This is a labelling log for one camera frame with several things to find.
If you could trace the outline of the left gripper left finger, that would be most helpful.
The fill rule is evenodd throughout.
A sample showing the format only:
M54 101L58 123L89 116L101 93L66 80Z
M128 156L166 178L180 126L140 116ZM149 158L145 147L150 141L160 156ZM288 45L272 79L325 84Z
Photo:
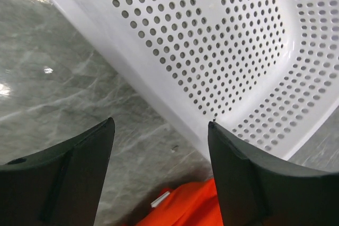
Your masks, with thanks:
M1 165L1 225L93 225L114 133L110 117Z

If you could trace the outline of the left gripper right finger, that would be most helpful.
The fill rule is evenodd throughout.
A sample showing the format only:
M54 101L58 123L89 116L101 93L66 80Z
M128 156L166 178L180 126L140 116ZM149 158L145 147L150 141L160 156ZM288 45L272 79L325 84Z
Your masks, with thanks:
M224 225L338 225L338 173L282 160L216 122L208 146Z

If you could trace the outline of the orange t shirt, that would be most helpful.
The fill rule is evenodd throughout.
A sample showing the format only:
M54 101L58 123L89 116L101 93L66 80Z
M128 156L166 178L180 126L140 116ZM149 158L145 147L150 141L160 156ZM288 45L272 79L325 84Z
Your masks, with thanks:
M215 180L179 186L137 224L223 225Z

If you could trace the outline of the white perforated plastic basket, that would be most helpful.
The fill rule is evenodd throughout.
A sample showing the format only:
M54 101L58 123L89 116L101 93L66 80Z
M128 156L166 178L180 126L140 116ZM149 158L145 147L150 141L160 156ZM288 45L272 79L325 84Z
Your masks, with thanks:
M205 157L207 125L289 159L338 107L338 0L50 0Z

